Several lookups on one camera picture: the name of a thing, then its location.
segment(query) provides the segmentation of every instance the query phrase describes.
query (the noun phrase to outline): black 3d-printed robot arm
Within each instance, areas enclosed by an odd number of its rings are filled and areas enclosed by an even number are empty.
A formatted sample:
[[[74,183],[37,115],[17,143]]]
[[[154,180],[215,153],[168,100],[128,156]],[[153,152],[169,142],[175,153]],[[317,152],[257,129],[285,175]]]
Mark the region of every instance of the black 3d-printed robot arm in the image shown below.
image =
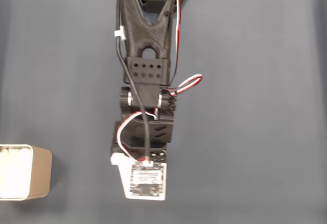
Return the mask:
[[[171,141],[176,97],[165,88],[170,82],[170,51],[172,18],[176,0],[121,0],[122,27],[120,35],[125,40],[125,63],[149,116],[150,156],[153,161],[166,161],[166,144]],[[155,23],[144,18],[144,12],[159,13]],[[155,51],[154,59],[142,58],[144,49]],[[134,91],[123,87],[120,97],[121,121],[114,131],[119,131],[123,121],[139,111]],[[136,160],[145,158],[145,124],[141,116],[132,119],[120,134],[122,147],[116,133],[112,153],[125,150]]]

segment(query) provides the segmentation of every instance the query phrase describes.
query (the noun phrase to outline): white cable tie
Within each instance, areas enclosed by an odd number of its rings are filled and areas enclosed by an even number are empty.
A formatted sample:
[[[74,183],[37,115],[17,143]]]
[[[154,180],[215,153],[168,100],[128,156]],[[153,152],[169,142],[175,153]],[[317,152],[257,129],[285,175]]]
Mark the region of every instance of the white cable tie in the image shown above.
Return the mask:
[[[125,41],[126,40],[126,36],[125,36],[125,29],[124,29],[124,26],[120,26],[120,30],[116,30],[116,31],[114,31],[114,36],[115,37],[121,37],[121,39],[123,40],[123,41]]]

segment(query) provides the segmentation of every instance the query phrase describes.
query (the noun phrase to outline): wire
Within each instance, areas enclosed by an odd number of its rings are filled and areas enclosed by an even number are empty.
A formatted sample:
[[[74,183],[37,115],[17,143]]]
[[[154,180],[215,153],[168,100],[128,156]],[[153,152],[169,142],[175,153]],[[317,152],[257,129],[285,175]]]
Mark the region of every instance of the wire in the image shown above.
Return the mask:
[[[156,115],[152,114],[152,113],[149,113],[146,111],[146,114],[149,115],[149,116],[153,116],[154,118],[156,118]],[[138,161],[136,160],[129,152],[128,150],[124,147],[124,145],[122,144],[122,141],[121,141],[121,134],[122,134],[122,131],[123,129],[126,127],[126,125],[128,123],[130,123],[130,121],[132,121],[134,118],[136,118],[137,116],[139,115],[142,115],[142,112],[141,111],[137,111],[133,114],[131,114],[128,118],[125,119],[124,122],[121,123],[121,125],[119,126],[118,130],[117,130],[117,143],[119,145],[119,147],[121,148],[121,150],[123,150],[123,152],[129,156],[131,159],[133,159],[134,161]]]
[[[116,3],[116,30],[120,29],[120,24],[121,24],[121,0],[117,0]],[[131,85],[131,89],[133,91],[133,93],[136,96],[136,99],[138,101],[139,104],[139,109],[141,110],[141,114],[142,114],[142,118],[143,118],[143,122],[144,122],[144,130],[145,130],[145,142],[144,142],[144,147],[145,147],[145,159],[146,160],[150,160],[150,128],[149,128],[149,121],[148,121],[148,117],[146,115],[146,111],[142,102],[142,99],[138,93],[138,90],[136,88],[136,85],[133,81],[133,78],[131,76],[131,74],[129,73],[128,67],[125,63],[125,60],[123,58],[122,55],[122,51],[121,51],[121,40],[119,37],[116,38],[116,51],[117,51],[117,55],[118,58],[122,64],[122,67],[124,69],[124,72],[128,78],[128,81]]]
[[[176,0],[176,14],[177,14],[177,20],[176,20],[176,35],[175,35],[175,41],[176,41],[176,61],[175,61],[175,71],[173,74],[173,77],[169,83],[169,86],[172,85],[173,80],[176,76],[177,73],[177,66],[178,66],[178,52],[179,52],[179,28],[180,28],[180,18],[181,18],[181,13],[180,13],[180,0]]]
[[[185,92],[186,90],[190,89],[191,87],[194,87],[199,82],[201,82],[202,79],[203,79],[202,74],[196,74],[196,75],[193,75],[192,77],[189,77],[188,79],[186,79],[177,88],[165,88],[165,90],[170,91],[170,94],[172,96],[176,96],[176,95],[179,95],[179,94]]]

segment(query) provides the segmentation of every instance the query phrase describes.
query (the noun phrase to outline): circuit board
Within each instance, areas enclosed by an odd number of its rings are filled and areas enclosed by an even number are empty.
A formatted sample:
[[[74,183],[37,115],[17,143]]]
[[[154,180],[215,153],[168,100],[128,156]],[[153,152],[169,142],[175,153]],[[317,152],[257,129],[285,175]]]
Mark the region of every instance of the circuit board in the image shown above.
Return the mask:
[[[166,196],[166,163],[135,162],[132,165],[129,198],[164,200]]]

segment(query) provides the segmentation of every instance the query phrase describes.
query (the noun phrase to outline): dark gray tabletop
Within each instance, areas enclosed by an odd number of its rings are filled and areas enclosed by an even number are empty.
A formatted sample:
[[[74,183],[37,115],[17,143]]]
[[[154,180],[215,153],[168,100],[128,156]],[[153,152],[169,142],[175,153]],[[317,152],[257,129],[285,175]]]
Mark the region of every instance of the dark gray tabletop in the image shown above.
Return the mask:
[[[2,0],[0,142],[54,155],[50,194],[1,224],[323,224],[327,0],[186,0],[166,201],[110,164],[115,0]]]

